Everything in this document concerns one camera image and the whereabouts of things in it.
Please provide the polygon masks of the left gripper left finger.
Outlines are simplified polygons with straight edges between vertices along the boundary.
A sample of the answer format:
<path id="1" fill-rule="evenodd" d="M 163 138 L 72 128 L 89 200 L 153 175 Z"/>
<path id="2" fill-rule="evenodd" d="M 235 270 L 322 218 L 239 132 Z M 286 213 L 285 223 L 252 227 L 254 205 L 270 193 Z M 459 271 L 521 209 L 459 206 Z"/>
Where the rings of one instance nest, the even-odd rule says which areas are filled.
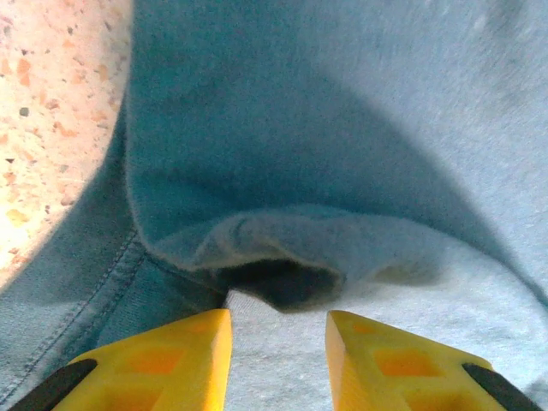
<path id="1" fill-rule="evenodd" d="M 213 309 L 79 355 L 14 410 L 222 410 L 231 316 Z"/>

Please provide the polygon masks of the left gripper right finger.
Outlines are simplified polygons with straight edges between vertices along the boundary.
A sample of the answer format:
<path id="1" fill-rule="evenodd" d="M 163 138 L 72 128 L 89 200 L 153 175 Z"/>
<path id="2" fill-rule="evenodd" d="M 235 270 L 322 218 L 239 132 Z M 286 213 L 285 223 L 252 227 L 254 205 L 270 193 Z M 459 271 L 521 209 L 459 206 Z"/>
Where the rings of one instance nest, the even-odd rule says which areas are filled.
<path id="1" fill-rule="evenodd" d="M 538 410 L 540 406 L 472 354 L 332 310 L 325 353 L 335 410 Z"/>

